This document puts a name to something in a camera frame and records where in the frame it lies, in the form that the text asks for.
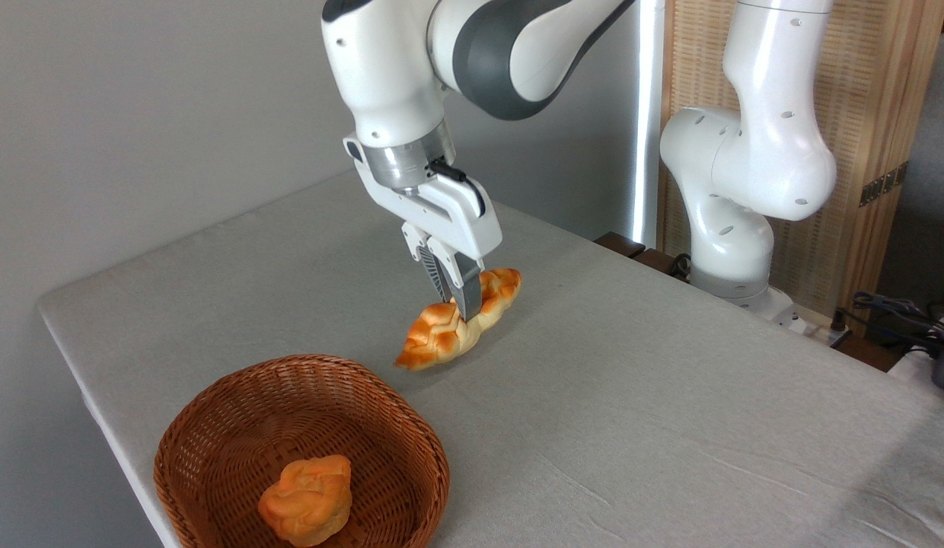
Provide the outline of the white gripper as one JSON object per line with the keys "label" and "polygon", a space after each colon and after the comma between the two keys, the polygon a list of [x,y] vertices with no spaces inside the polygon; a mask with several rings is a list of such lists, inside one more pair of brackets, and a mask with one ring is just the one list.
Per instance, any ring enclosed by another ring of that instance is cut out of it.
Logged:
{"label": "white gripper", "polygon": [[483,300],[480,263],[501,242],[499,219],[485,188],[435,161],[413,190],[393,190],[375,180],[355,136],[347,136],[343,144],[372,200],[402,219],[410,253],[423,265],[441,301],[453,301],[463,320],[477,316]]}

